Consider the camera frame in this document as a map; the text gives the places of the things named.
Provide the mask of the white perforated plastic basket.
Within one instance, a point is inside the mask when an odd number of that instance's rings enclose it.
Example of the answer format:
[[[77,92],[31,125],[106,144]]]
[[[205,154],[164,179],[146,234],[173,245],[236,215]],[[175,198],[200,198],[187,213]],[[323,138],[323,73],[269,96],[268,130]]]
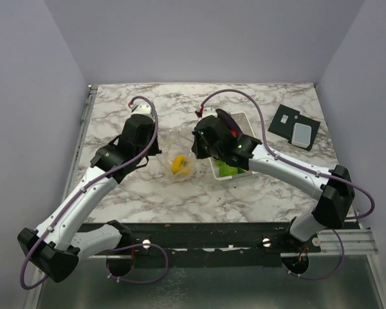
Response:
[[[230,115],[235,120],[235,122],[238,124],[238,126],[241,128],[241,130],[244,134],[250,135],[252,137],[255,136],[255,133],[253,132],[252,125],[247,117],[247,114],[244,111],[237,112],[237,113],[231,113]],[[210,162],[210,167],[211,167],[214,179],[217,181],[220,181],[220,182],[238,179],[238,178],[244,178],[247,176],[253,176],[255,174],[258,174],[258,172],[254,172],[254,171],[244,171],[244,172],[238,172],[237,174],[233,174],[233,175],[227,175],[226,174],[225,176],[220,176],[219,166],[217,164],[217,161],[213,158],[209,158],[208,161]]]

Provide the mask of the clear dotted zip bag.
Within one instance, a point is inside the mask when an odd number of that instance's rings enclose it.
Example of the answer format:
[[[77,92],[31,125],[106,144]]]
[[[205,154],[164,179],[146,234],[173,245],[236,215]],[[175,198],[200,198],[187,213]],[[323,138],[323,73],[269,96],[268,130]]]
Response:
[[[194,142],[191,129],[179,127],[159,132],[158,144],[161,153],[156,156],[164,175],[171,182],[184,182],[193,178],[197,170],[197,160],[191,148]],[[174,175],[171,171],[172,161],[178,155],[184,155],[190,160],[191,172],[188,175]]]

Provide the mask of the yellow bell pepper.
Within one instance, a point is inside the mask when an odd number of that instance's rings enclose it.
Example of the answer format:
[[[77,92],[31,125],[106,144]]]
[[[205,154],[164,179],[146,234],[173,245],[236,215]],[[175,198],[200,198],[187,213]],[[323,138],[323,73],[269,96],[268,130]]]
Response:
[[[191,172],[190,160],[184,155],[178,155],[172,161],[171,171],[174,175],[188,175]]]

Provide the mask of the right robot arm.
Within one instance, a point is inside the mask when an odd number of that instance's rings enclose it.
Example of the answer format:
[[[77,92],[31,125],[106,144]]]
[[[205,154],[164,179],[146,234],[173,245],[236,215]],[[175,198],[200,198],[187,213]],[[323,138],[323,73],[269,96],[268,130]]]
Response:
[[[333,170],[308,165],[289,156],[270,154],[259,139],[230,129],[213,115],[201,119],[192,131],[192,152],[198,159],[215,158],[231,167],[267,174],[308,194],[317,204],[293,219],[282,243],[291,252],[300,250],[323,229],[340,229],[347,217],[354,190],[341,165]]]

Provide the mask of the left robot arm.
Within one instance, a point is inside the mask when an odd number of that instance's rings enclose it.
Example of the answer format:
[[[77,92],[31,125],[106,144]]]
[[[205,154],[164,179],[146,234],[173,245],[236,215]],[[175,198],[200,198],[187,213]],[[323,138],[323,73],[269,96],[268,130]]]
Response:
[[[22,268],[32,263],[46,279],[60,283],[78,264],[112,250],[122,254],[136,246],[131,231],[116,220],[90,232],[80,232],[85,219],[124,178],[142,167],[141,161],[159,154],[158,117],[136,113],[120,135],[101,147],[79,184],[36,228],[24,228],[17,240],[25,255]]]

